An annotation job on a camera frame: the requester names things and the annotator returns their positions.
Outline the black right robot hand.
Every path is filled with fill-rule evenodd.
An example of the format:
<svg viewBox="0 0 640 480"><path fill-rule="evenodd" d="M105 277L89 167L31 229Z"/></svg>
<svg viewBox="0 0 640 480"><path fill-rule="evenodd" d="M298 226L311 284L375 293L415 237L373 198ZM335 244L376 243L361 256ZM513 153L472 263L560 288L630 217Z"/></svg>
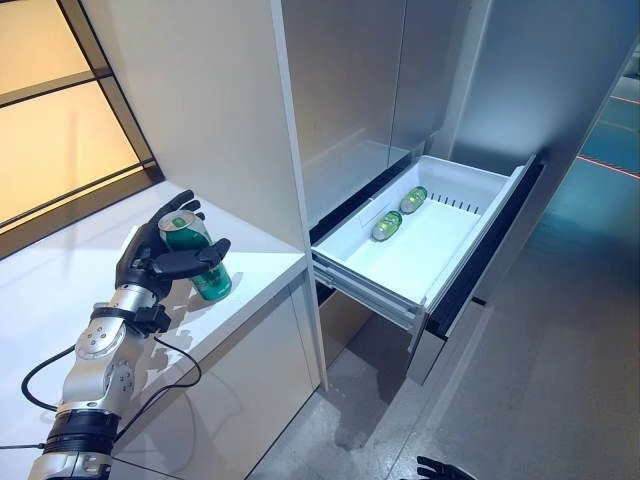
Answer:
<svg viewBox="0 0 640 480"><path fill-rule="evenodd" d="M435 459L417 456L417 474L430 480L475 480L475 477L461 468Z"/></svg>

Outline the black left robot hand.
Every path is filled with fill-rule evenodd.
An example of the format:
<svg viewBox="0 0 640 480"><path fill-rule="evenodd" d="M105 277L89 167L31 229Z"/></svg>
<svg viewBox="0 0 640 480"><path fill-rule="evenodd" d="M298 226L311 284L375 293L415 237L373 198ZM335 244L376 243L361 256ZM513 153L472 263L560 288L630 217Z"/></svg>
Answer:
<svg viewBox="0 0 640 480"><path fill-rule="evenodd" d="M188 279L206 301L228 296L232 281L223 259L231 242L211 239L200 207L185 190L139 227L117 263L115 286L137 285L161 301L175 280Z"/></svg>

